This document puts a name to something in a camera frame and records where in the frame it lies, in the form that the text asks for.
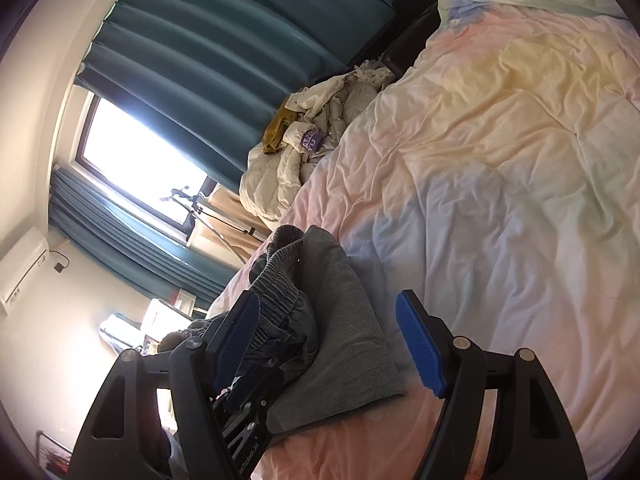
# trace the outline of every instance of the pink bedsheet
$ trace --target pink bedsheet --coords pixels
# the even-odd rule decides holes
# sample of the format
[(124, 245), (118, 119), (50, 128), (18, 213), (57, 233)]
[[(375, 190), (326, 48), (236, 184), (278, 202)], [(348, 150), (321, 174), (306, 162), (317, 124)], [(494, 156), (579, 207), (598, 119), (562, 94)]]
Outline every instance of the pink bedsheet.
[[(493, 6), (431, 38), (283, 219), (340, 241), (410, 392), (288, 438), (263, 477), (412, 477), (440, 404), (394, 319), (411, 288), (482, 348), (533, 349), (602, 478), (640, 426), (639, 108), (640, 40), (624, 20)], [(251, 264), (212, 314), (247, 288)]]

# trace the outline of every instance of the wall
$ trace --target wall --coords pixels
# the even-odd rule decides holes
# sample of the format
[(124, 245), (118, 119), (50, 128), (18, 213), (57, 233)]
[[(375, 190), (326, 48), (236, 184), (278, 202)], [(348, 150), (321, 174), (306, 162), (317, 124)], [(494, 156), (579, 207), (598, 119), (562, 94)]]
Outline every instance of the wall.
[[(52, 244), (62, 239), (52, 230)], [(52, 254), (11, 315), (0, 319), (0, 399), (33, 451), (36, 430), (73, 447), (115, 354), (98, 336), (110, 314), (140, 322), (149, 300), (68, 244)]]
[[(0, 62), (0, 257), (32, 226), (47, 232), (52, 150), (84, 52), (115, 0), (40, 0)], [(0, 398), (33, 450), (37, 429), (72, 446), (113, 357), (98, 338), (113, 312), (148, 300), (73, 246), (0, 319)]]
[(60, 110), (115, 0), (40, 0), (0, 62), (0, 255), (33, 225), (46, 232)]

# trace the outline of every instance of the crumpled white blanket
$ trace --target crumpled white blanket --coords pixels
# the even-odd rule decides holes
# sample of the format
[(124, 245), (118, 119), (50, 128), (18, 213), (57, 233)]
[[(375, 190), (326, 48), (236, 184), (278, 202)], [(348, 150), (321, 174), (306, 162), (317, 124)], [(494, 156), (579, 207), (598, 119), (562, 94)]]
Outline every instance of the crumpled white blanket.
[[(292, 94), (286, 107), (302, 118), (287, 129), (279, 152), (267, 155), (261, 143), (249, 152), (248, 169), (240, 181), (242, 206), (274, 230), (316, 164), (338, 146), (349, 124), (393, 79), (381, 63), (366, 61), (352, 72)], [(308, 154), (300, 140), (312, 128), (327, 138), (318, 152)]]

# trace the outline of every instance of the air conditioner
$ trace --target air conditioner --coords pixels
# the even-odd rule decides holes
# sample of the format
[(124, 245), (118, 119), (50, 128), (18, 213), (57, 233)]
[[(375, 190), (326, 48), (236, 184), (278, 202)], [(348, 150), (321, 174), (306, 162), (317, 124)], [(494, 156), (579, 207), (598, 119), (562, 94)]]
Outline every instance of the air conditioner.
[(11, 313), (48, 256), (46, 238), (33, 227), (0, 260), (0, 313)]

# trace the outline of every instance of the teal curtain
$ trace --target teal curtain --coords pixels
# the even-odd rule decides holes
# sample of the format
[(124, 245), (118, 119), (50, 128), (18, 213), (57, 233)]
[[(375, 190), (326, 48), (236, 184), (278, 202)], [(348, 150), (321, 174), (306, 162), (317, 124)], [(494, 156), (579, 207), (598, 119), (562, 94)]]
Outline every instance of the teal curtain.
[(148, 298), (171, 300), (179, 289), (208, 308), (235, 274), (103, 197), (66, 170), (51, 173), (49, 222)]
[(392, 0), (118, 0), (77, 83), (238, 190), (287, 94), (347, 70)]

